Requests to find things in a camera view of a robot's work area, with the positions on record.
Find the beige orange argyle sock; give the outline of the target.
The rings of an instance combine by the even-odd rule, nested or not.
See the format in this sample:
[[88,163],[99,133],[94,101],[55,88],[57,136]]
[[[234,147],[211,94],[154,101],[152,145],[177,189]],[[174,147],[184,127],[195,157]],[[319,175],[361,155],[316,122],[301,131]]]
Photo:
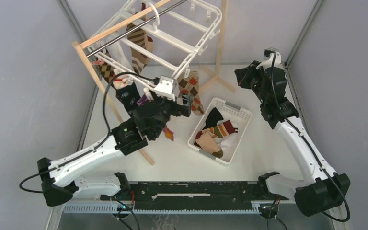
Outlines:
[[193,97],[191,111],[197,116],[202,116],[205,111],[199,96],[199,73],[191,71],[188,77],[185,77],[182,73],[177,81],[180,91],[179,96],[182,96],[183,93],[191,95]]

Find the white plastic clip hanger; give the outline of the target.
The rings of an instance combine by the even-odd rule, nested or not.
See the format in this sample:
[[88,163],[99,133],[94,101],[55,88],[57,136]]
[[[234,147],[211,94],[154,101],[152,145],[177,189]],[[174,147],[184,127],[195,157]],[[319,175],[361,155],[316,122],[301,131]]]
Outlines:
[[[127,1],[94,36],[82,42],[80,48],[83,50],[88,49],[89,53],[86,55],[87,58],[95,56],[114,67],[117,72],[133,72],[133,68],[129,64],[124,64],[123,60],[116,60],[105,54],[105,50],[117,42],[127,45],[129,48],[134,49],[172,71],[171,76],[161,77],[159,83],[153,83],[150,80],[135,76],[130,77],[130,81],[141,83],[144,87],[149,88],[158,95],[174,99],[173,90],[175,80],[181,75],[184,77],[189,76],[191,71],[190,63],[197,55],[201,55],[204,52],[207,48],[208,41],[219,33],[218,27],[223,19],[223,12],[219,7],[203,0],[189,1],[191,8],[200,7],[206,11],[207,19],[210,20],[211,23],[208,26],[203,26],[173,11],[174,8],[184,3],[183,0],[177,1],[176,3],[170,0],[160,0],[158,2],[146,0],[144,3],[147,6],[146,9],[138,13],[133,13],[131,9],[134,1]],[[169,19],[180,21],[201,32],[201,36],[197,43],[191,45],[163,31],[160,28],[160,24],[161,16],[165,14],[169,16]],[[134,42],[129,41],[127,36],[138,29],[142,29],[152,37],[161,40],[163,43],[167,44],[167,47],[175,47],[185,52],[186,57],[180,64],[174,65],[141,46],[136,45]]]

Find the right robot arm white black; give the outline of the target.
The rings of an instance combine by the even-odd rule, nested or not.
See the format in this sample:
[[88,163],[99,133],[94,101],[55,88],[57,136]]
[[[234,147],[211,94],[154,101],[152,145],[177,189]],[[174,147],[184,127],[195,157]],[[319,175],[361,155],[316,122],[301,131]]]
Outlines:
[[305,131],[298,111],[286,97],[288,82],[285,71],[278,65],[264,66],[253,61],[234,73],[238,86],[252,90],[257,96],[262,117],[285,142],[303,177],[299,181],[278,172],[266,173],[259,177],[258,195],[271,199],[277,194],[293,200],[307,217],[325,214],[327,210],[344,204],[344,219],[329,214],[327,217],[338,222],[350,220],[351,213],[345,197],[351,185],[350,179],[345,173],[335,171]]

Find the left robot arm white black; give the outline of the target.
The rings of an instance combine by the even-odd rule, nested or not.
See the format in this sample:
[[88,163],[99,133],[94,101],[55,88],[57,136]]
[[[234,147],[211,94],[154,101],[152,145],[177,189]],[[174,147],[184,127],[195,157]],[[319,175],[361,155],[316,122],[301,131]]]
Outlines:
[[155,96],[154,100],[143,102],[130,119],[111,129],[102,140],[62,159],[40,159],[37,165],[46,204],[59,206],[81,194],[128,198],[131,188],[124,173],[117,172],[105,178],[85,177],[84,174],[155,141],[171,116],[190,116],[192,101],[193,97],[188,94],[182,95],[182,103]]

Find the black sock in basket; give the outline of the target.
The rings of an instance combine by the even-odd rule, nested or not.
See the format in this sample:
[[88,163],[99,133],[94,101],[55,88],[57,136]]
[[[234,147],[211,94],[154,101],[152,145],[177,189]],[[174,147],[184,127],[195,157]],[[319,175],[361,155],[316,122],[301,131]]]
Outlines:
[[224,120],[224,118],[221,112],[216,107],[214,107],[205,119],[205,126],[202,129],[204,130],[207,128],[215,127],[218,122],[222,120]]

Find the tan sock in basket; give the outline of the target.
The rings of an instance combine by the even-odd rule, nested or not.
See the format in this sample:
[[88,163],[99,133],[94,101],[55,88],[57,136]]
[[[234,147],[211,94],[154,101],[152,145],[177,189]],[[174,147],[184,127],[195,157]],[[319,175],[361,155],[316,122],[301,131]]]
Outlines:
[[218,144],[213,139],[213,133],[205,132],[198,137],[195,142],[200,146],[200,148],[207,153],[211,154],[216,158],[223,157],[223,150],[218,146]]

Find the white plastic basket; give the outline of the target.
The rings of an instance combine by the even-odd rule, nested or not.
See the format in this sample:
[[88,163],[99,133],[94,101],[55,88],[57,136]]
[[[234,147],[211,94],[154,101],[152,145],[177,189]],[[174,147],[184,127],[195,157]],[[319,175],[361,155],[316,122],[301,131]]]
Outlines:
[[213,98],[187,145],[213,161],[229,165],[252,116],[243,107]]

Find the white sock in basket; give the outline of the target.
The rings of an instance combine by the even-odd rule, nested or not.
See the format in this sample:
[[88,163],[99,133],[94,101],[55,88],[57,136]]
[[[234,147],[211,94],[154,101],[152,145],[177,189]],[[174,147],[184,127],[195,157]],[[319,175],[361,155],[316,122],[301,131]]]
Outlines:
[[219,146],[223,152],[223,155],[227,155],[230,151],[230,149],[233,146],[237,146],[238,144],[238,133],[232,133],[228,136],[225,136],[222,138],[222,140],[219,143]]

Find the navy blue sock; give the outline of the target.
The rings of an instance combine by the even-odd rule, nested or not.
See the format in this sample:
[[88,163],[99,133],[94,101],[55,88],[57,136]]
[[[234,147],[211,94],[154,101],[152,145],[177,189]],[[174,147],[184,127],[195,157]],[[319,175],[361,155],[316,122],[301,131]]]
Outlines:
[[141,98],[135,83],[122,89],[117,89],[116,97],[123,104],[129,116],[132,116],[133,111],[138,108],[137,101]]

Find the brown yellow argyle sock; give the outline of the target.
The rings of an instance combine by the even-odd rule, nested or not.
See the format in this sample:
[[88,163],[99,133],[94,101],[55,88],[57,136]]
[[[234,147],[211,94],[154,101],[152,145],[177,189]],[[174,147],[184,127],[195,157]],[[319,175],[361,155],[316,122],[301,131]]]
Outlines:
[[104,62],[103,60],[97,58],[92,62],[93,66],[96,66],[102,77],[106,80],[107,83],[110,83],[113,77],[115,76],[114,67]]

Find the white sock hanging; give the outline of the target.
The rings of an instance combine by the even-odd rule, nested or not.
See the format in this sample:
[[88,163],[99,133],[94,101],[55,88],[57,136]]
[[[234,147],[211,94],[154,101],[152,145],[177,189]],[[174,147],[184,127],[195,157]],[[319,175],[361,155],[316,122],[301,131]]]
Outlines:
[[128,69],[129,72],[134,72],[131,63],[127,59],[126,55],[123,52],[123,49],[119,42],[115,42],[107,48],[109,55],[112,59],[117,61],[119,64]]

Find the metal hanging rod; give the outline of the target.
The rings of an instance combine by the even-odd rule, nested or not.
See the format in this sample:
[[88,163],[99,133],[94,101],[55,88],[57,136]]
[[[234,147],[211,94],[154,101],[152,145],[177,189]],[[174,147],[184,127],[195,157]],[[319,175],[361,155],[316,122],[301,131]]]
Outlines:
[[149,6],[147,8],[145,8],[144,10],[132,15],[131,17],[123,20],[122,22],[112,26],[109,29],[106,29],[104,32],[100,32],[97,35],[94,35],[93,37],[89,38],[88,40],[82,42],[80,44],[82,49],[86,49],[89,46],[93,46],[95,45],[95,43],[100,42],[101,40],[105,39],[107,36],[112,35],[113,33],[116,33],[119,29],[129,25],[129,24],[133,24],[134,21],[141,19],[142,17],[146,16],[148,13],[150,12],[154,12],[154,16],[148,18],[145,21],[142,21],[141,23],[139,23],[138,25],[136,25],[135,27],[132,27],[129,30],[126,30],[124,33],[122,33],[121,35],[117,36],[116,38],[113,38],[111,40],[109,40],[108,42],[104,43],[103,45],[97,47],[96,49],[94,49],[93,51],[89,52],[88,54],[86,54],[86,57],[89,58],[95,54],[97,54],[98,52],[100,52],[101,50],[105,49],[106,47],[112,45],[113,43],[121,40],[122,38],[124,38],[125,36],[127,36],[128,34],[132,33],[133,31],[142,28],[144,25],[147,25],[149,22],[151,22],[152,20],[156,20],[157,24],[160,24],[160,16],[166,14],[167,12],[169,12],[170,10],[172,10],[173,8],[183,4],[185,2],[185,0],[181,0],[177,3],[175,3],[174,5],[170,6],[169,8],[166,8],[163,11],[157,11],[158,7],[161,7],[167,3],[169,3],[170,0],[161,0],[157,3],[155,3],[154,5],[149,3]]

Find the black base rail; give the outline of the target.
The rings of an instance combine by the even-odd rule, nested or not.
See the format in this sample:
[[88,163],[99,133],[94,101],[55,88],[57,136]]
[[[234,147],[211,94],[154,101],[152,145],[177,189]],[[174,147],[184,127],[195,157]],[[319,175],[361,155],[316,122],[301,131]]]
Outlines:
[[246,207],[249,202],[271,204],[276,198],[258,182],[131,182],[130,190],[100,200],[117,200],[126,205],[150,208],[218,208]]

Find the wooden rack frame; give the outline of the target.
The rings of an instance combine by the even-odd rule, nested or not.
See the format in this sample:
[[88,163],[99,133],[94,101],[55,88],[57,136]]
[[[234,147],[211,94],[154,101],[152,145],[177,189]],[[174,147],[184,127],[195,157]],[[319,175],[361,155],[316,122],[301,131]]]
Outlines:
[[[154,2],[152,0],[145,0],[144,4],[148,7],[149,3],[152,5],[154,5],[157,2]],[[180,63],[179,66],[175,66],[172,63],[164,60],[163,58],[146,51],[145,49],[135,45],[134,43],[130,42],[129,40],[127,40],[126,36],[124,38],[122,38],[121,41],[122,43],[126,44],[127,46],[129,46],[130,48],[133,48],[141,53],[143,53],[144,55],[148,56],[149,58],[151,58],[152,60],[156,61],[157,63],[161,64],[162,66],[170,69],[173,71],[171,78],[177,79],[181,73],[185,73],[185,76],[188,77],[189,72],[190,72],[190,64],[193,61],[193,59],[195,58],[195,56],[197,55],[201,55],[204,50],[207,48],[207,41],[213,39],[215,36],[219,36],[218,39],[218,51],[217,51],[217,56],[216,56],[216,66],[220,67],[221,65],[221,60],[222,60],[222,52],[223,52],[223,37],[225,35],[225,26],[226,26],[226,17],[227,17],[227,7],[228,7],[228,1],[223,0],[221,2],[221,7],[217,7],[215,5],[212,5],[210,3],[207,3],[203,0],[192,0],[190,2],[190,6],[199,6],[203,9],[206,10],[207,14],[210,15],[211,13],[214,13],[216,15],[215,20],[211,23],[211,25],[209,27],[205,27],[202,26],[198,23],[196,23],[193,20],[190,20],[178,13],[173,12],[172,10],[170,10],[169,12],[167,12],[166,14],[170,15],[171,17],[203,32],[203,36],[199,39],[198,43],[195,46],[192,46],[166,32],[164,32],[163,30],[159,29],[159,25],[157,24],[156,20],[152,20],[151,22],[149,22],[147,25],[144,25],[141,29],[145,30],[147,33],[151,34],[152,36],[157,37],[158,39],[178,48],[183,50],[184,52],[188,53],[187,57]],[[135,13],[131,10],[132,6],[134,4],[133,0],[128,0],[126,1],[126,3],[115,13],[115,15],[106,23],[104,24],[100,30],[97,31],[97,34],[99,34],[100,32],[104,32],[106,29],[111,28],[112,26],[122,22],[123,20],[131,17],[132,15],[134,15]],[[100,42],[95,43],[95,45],[93,46],[89,46],[86,49],[82,49],[80,44],[78,42],[73,42],[73,46],[75,48],[75,50],[77,51],[77,54],[80,56],[82,62],[84,63],[86,69],[88,70],[88,72],[90,73],[92,79],[94,80],[95,84],[97,85],[98,89],[101,90],[101,92],[103,93],[103,103],[108,103],[111,106],[111,109],[113,110],[116,118],[118,119],[119,122],[122,122],[123,119],[118,111],[118,109],[116,108],[116,105],[114,103],[114,101],[108,96],[108,91],[110,89],[109,86],[104,87],[104,85],[102,84],[101,80],[99,79],[98,74],[96,73],[96,71],[93,68],[93,65],[90,63],[89,61],[89,57],[86,57],[86,54],[88,54],[89,52],[93,51],[94,49],[96,49],[97,47],[101,46],[99,44]],[[98,52],[97,54],[93,55],[96,56],[97,58],[103,60],[104,62],[108,63],[109,65],[113,66],[115,69],[120,70],[120,71],[127,71],[128,69],[125,68],[124,66],[122,66],[121,64],[119,64],[117,61],[115,61],[114,59],[106,56],[104,53],[102,53],[102,50],[100,52]]]

